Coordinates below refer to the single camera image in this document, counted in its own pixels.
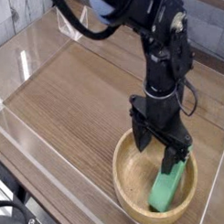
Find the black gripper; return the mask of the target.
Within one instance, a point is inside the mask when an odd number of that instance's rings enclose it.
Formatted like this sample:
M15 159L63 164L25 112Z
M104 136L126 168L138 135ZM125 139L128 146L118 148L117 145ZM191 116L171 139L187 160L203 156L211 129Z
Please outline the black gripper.
M180 118L183 89L165 96L130 96L133 136L141 153L153 136L165 145L161 172L169 175L174 165L187 158L192 137Z

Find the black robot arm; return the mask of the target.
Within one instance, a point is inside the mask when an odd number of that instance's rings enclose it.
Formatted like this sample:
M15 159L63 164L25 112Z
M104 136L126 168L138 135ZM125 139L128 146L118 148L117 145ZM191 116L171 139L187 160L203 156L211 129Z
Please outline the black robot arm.
M101 32L86 28L65 0L54 5L79 32L92 40L110 37L122 26L138 34L145 56L144 96L130 96L134 141L143 151L155 136L165 145L161 171L186 161L192 137L180 119L185 111L185 88L194 53L187 39L187 11L183 0L89 0L96 17L106 25Z

